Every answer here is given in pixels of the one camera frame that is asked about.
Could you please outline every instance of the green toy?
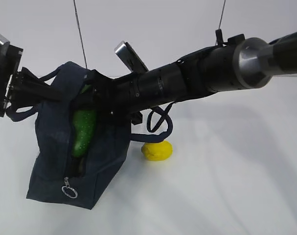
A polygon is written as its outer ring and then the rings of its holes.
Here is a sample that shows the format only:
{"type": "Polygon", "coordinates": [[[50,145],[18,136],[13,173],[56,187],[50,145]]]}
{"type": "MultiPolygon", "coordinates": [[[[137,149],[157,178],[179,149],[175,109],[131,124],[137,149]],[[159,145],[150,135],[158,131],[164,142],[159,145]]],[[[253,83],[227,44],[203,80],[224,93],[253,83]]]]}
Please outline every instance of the green toy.
{"type": "MultiPolygon", "coordinates": [[[[90,86],[85,86],[81,93],[84,93],[90,86]]],[[[96,128],[97,114],[95,109],[79,109],[74,112],[72,124],[75,129],[74,145],[72,156],[83,157],[90,145],[96,128]]]]}

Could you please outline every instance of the yellow lemon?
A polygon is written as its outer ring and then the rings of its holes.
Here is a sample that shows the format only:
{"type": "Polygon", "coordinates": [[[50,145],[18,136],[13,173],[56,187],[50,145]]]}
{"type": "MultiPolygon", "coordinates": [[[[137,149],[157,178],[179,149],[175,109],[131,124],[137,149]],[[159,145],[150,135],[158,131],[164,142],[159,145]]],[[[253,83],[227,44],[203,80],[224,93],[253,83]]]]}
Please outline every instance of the yellow lemon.
{"type": "Polygon", "coordinates": [[[163,161],[172,154],[172,145],[168,141],[160,143],[145,143],[142,147],[142,153],[150,161],[163,161]]]}

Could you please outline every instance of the silver metal ring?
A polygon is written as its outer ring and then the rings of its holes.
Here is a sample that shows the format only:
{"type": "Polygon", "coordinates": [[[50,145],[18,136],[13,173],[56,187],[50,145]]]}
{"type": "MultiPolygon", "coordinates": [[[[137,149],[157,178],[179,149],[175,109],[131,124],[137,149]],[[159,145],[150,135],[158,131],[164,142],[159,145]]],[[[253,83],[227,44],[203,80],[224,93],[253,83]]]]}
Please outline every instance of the silver metal ring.
{"type": "Polygon", "coordinates": [[[61,190],[62,190],[62,192],[63,192],[67,197],[69,197],[69,198],[73,198],[73,199],[75,199],[75,198],[78,197],[78,192],[77,192],[74,188],[67,187],[67,186],[62,186],[62,187],[61,187],[61,190]],[[70,194],[68,194],[68,193],[66,192],[66,189],[70,189],[70,190],[74,193],[74,196],[71,196],[70,194]]]}

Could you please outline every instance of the suspension wire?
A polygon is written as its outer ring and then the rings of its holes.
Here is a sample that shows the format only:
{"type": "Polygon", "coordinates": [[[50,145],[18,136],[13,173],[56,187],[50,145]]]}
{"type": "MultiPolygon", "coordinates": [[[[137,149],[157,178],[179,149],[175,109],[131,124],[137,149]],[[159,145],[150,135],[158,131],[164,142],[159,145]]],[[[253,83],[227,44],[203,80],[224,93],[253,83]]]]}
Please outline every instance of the suspension wire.
{"type": "Polygon", "coordinates": [[[222,23],[223,13],[225,12],[226,2],[227,2],[227,0],[224,0],[224,1],[223,1],[223,6],[222,6],[222,11],[221,11],[221,16],[220,16],[220,21],[219,21],[219,27],[218,27],[218,29],[221,28],[221,23],[222,23]]]}
{"type": "Polygon", "coordinates": [[[83,52],[83,56],[84,56],[85,68],[88,69],[88,63],[86,62],[86,56],[85,56],[85,50],[84,50],[84,44],[83,44],[83,40],[82,40],[81,27],[80,27],[80,22],[79,22],[78,12],[77,12],[77,9],[76,9],[75,0],[73,0],[73,5],[74,5],[74,12],[75,12],[76,24],[77,24],[77,26],[78,26],[79,35],[80,35],[80,40],[81,40],[81,47],[82,47],[82,52],[83,52]]]}

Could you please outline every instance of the black strap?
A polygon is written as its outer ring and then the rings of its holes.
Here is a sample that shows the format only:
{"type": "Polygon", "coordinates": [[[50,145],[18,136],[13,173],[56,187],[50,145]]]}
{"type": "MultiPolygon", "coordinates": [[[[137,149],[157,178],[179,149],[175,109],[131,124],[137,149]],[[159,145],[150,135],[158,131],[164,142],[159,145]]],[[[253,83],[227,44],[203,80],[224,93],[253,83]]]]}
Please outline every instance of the black strap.
{"type": "Polygon", "coordinates": [[[152,108],[152,111],[147,118],[147,130],[149,132],[152,133],[157,131],[164,121],[166,121],[168,124],[168,129],[166,131],[162,132],[159,135],[131,134],[131,140],[146,143],[160,143],[164,141],[167,137],[169,137],[173,131],[173,123],[168,113],[173,104],[174,102],[169,104],[165,110],[163,110],[161,107],[152,108]],[[159,114],[161,117],[155,125],[155,127],[151,130],[151,120],[154,113],[159,114]]]}
{"type": "Polygon", "coordinates": [[[172,105],[175,102],[170,103],[166,109],[164,110],[164,112],[162,113],[161,117],[159,118],[158,122],[156,123],[156,125],[154,126],[153,129],[151,129],[151,123],[152,123],[152,117],[153,114],[155,113],[154,109],[152,109],[152,111],[149,113],[148,117],[147,117],[147,130],[150,133],[154,133],[156,132],[162,125],[162,123],[166,120],[167,115],[169,114],[170,109],[172,108],[172,105]]]}

